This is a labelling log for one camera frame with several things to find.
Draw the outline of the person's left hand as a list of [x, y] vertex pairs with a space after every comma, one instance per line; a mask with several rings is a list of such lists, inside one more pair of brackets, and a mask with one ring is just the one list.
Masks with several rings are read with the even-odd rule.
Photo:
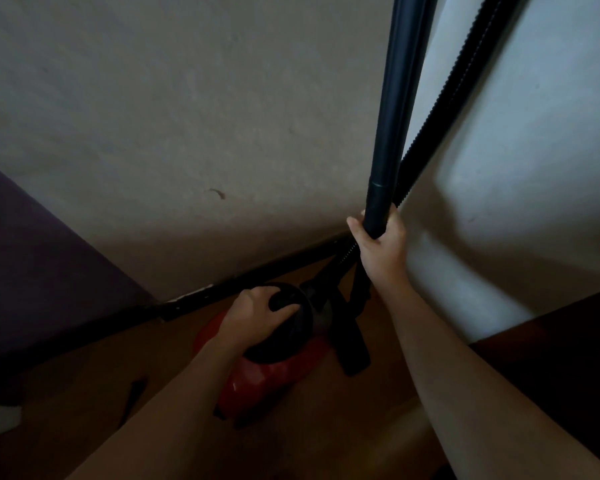
[[234, 352], [243, 353], [267, 339], [290, 317], [239, 317], [237, 298], [224, 316], [217, 338]]

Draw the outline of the black vacuum wand tube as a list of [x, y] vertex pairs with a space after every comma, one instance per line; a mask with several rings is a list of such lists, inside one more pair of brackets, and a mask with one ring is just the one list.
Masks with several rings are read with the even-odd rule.
[[438, 0], [394, 0], [363, 227], [384, 234]]

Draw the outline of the dark flat object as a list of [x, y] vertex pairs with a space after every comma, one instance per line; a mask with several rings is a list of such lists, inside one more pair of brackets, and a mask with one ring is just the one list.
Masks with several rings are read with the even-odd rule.
[[133, 411], [135, 405], [140, 400], [141, 396], [144, 394], [146, 387], [148, 385], [148, 377], [143, 376], [140, 377], [130, 384], [127, 400], [125, 402], [125, 407], [123, 409], [119, 424], [117, 429], [122, 428], [125, 423], [128, 421], [131, 412]]

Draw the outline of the red and black vacuum cleaner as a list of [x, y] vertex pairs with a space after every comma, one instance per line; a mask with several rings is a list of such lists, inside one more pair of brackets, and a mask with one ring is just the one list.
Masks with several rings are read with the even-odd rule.
[[291, 304], [299, 309], [236, 361], [213, 411], [218, 419], [232, 420], [236, 428], [268, 411], [293, 384], [314, 370], [331, 348], [327, 337], [333, 322], [330, 304], [318, 311], [296, 285], [270, 282], [267, 286], [279, 288], [269, 300], [272, 311]]

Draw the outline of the person's left forearm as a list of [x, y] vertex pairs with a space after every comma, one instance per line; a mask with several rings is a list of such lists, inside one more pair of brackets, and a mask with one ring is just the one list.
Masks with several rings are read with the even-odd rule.
[[238, 357], [260, 339], [221, 327], [167, 386], [66, 480], [181, 480]]

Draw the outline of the black baseboard strip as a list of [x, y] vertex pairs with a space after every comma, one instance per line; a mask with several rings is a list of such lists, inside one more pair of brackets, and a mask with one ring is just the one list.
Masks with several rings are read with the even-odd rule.
[[111, 315], [71, 327], [32, 346], [0, 355], [0, 380], [153, 319], [174, 320], [234, 295], [248, 285], [262, 284], [330, 257], [334, 258], [334, 263], [328, 264], [327, 268], [334, 267], [335, 270], [327, 271], [327, 275], [332, 278], [343, 277], [359, 256], [359, 247], [353, 243], [352, 238], [340, 235], [181, 297], [124, 308]]

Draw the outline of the person's right forearm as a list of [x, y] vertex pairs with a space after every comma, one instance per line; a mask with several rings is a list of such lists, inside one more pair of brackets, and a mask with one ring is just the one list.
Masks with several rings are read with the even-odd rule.
[[376, 289], [458, 480], [600, 480], [600, 460], [464, 343], [404, 276]]

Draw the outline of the dark brown wooden furniture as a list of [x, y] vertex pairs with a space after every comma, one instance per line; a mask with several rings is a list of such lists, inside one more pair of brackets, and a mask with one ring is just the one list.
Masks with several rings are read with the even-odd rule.
[[600, 459], [600, 292], [471, 348]]

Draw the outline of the person's right hand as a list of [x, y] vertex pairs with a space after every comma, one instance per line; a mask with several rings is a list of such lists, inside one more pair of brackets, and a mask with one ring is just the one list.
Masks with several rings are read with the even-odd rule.
[[371, 238], [371, 247], [361, 263], [378, 294], [385, 298], [408, 287], [406, 271], [406, 228], [400, 213], [391, 205], [386, 229]]

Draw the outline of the black vacuum nozzle attachment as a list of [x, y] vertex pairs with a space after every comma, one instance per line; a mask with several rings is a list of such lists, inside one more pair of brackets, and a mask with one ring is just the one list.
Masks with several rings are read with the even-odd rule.
[[357, 318], [370, 297], [370, 279], [362, 265], [356, 267], [349, 301], [335, 289], [329, 298], [332, 322], [329, 341], [336, 352], [339, 364], [348, 377], [359, 374], [371, 364], [367, 345]]

